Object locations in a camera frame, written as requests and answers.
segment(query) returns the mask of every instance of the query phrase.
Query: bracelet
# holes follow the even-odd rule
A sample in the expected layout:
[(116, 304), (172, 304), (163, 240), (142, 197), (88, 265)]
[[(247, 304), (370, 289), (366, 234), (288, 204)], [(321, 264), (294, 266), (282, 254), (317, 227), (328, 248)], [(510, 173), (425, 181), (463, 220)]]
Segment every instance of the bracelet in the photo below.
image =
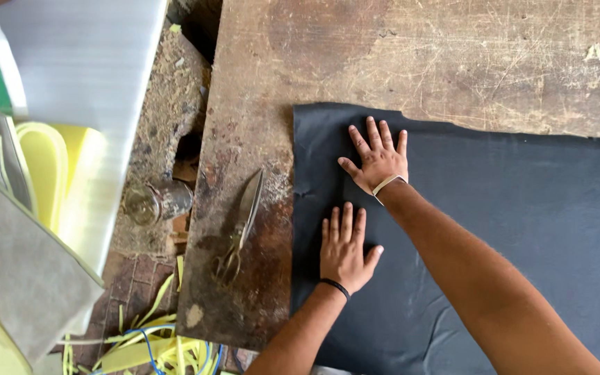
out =
[(389, 183), (391, 183), (393, 180), (396, 180), (398, 178), (401, 178), (402, 181), (404, 181), (404, 183), (409, 183), (404, 177), (402, 177), (401, 175), (397, 174), (397, 175), (392, 175), (390, 177), (388, 177), (387, 179), (383, 180), (383, 182), (379, 183), (379, 186), (375, 187), (374, 190), (372, 191), (372, 195), (374, 196), (374, 198), (377, 198), (377, 194), (379, 193), (379, 190), (383, 189), (384, 186), (388, 185)]
[(330, 279), (320, 279), (319, 282), (324, 282), (324, 283), (326, 283), (328, 285), (332, 285), (332, 286), (336, 287), (337, 289), (339, 289), (339, 291), (342, 292), (342, 293), (344, 293), (344, 295), (346, 296), (346, 301), (347, 302), (351, 299), (351, 294), (349, 294), (349, 292), (346, 290), (346, 288), (343, 287), (338, 282), (336, 282), (334, 280), (330, 280)]

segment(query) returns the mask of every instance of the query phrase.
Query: black wristband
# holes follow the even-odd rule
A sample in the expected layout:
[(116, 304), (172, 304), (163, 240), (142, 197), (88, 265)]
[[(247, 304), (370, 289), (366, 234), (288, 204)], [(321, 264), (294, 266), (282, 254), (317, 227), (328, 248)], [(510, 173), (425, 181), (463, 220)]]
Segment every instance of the black wristband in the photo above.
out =
[(319, 282), (324, 282), (324, 283), (326, 283), (328, 285), (332, 285), (332, 286), (336, 287), (337, 289), (339, 289), (339, 291), (342, 292), (342, 293), (344, 293), (344, 296), (346, 296), (346, 301), (347, 302), (351, 299), (351, 294), (349, 294), (349, 292), (346, 290), (346, 288), (343, 287), (338, 282), (336, 282), (334, 280), (330, 280), (330, 279), (320, 279)]

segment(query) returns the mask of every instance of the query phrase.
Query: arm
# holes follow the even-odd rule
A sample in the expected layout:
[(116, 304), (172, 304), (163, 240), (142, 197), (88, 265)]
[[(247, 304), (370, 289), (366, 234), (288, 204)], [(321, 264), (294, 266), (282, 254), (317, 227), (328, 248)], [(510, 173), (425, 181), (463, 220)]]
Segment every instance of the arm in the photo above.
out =
[[(403, 132), (397, 150), (388, 129), (367, 118), (371, 148), (349, 129), (362, 169), (339, 162), (370, 192), (390, 175), (407, 176)], [(552, 306), (503, 256), (400, 179), (377, 197), (409, 235), (427, 269), (500, 374), (600, 374), (600, 362)]]
[[(363, 258), (365, 210), (360, 209), (353, 225), (353, 206), (346, 202), (339, 224), (339, 208), (322, 223), (321, 278), (341, 284), (349, 294), (371, 279), (383, 252), (377, 246)], [(319, 283), (305, 304), (275, 336), (246, 371), (246, 375), (308, 375), (319, 346), (338, 318), (346, 296), (332, 285)]]

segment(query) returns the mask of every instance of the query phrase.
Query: finger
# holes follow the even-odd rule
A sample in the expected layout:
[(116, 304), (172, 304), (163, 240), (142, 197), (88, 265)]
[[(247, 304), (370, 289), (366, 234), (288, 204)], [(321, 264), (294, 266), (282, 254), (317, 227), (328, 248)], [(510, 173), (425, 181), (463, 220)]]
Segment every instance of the finger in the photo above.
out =
[(339, 241), (339, 208), (333, 208), (333, 216), (330, 218), (330, 241)]
[(355, 177), (362, 172), (360, 168), (356, 167), (355, 164), (349, 160), (349, 158), (339, 158), (337, 160), (339, 165), (342, 166), (346, 173), (348, 173), (353, 179), (355, 179)]
[(377, 268), (377, 264), (379, 264), (379, 259), (381, 259), (382, 253), (383, 246), (374, 246), (369, 253), (367, 253), (367, 257), (365, 259), (365, 269), (371, 273), (374, 273), (374, 269)]
[(374, 117), (369, 116), (367, 118), (367, 134), (369, 135), (369, 144), (372, 145), (372, 149), (382, 149), (381, 136), (377, 129), (377, 123), (374, 122)]
[(390, 134), (388, 123), (381, 120), (379, 122), (379, 128), (381, 129), (381, 140), (383, 141), (383, 148), (389, 151), (393, 151), (395, 149), (395, 145), (393, 144), (393, 136)]
[(325, 248), (330, 240), (330, 232), (328, 227), (330, 226), (330, 220), (323, 219), (321, 222), (321, 249)]
[(355, 224), (353, 225), (353, 235), (351, 236), (351, 242), (358, 246), (362, 246), (365, 243), (365, 222), (367, 221), (367, 213), (364, 208), (358, 210), (358, 214), (355, 217)]
[(361, 158), (365, 156), (366, 153), (371, 151), (371, 149), (367, 145), (367, 142), (365, 142), (362, 135), (360, 135), (360, 132), (358, 132), (358, 129), (356, 129), (355, 126), (349, 126), (349, 135), (351, 136), (351, 140), (355, 145), (355, 149), (358, 150), (358, 155), (360, 155)]
[(353, 225), (353, 205), (350, 201), (344, 203), (342, 213), (342, 232), (340, 239), (344, 242), (351, 241), (351, 226)]
[(399, 132), (399, 140), (397, 141), (397, 153), (404, 158), (407, 157), (407, 138), (409, 135), (406, 130)]

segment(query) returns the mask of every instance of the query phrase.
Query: scratched wooden surface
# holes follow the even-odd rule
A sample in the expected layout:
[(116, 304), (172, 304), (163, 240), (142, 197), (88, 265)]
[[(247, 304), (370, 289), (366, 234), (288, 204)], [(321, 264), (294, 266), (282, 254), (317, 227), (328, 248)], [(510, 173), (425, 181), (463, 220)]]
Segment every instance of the scratched wooden surface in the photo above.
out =
[[(225, 0), (212, 80), (178, 332), (260, 349), (289, 313), (291, 105), (600, 137), (600, 1)], [(219, 289), (208, 264), (260, 167), (255, 231)]]

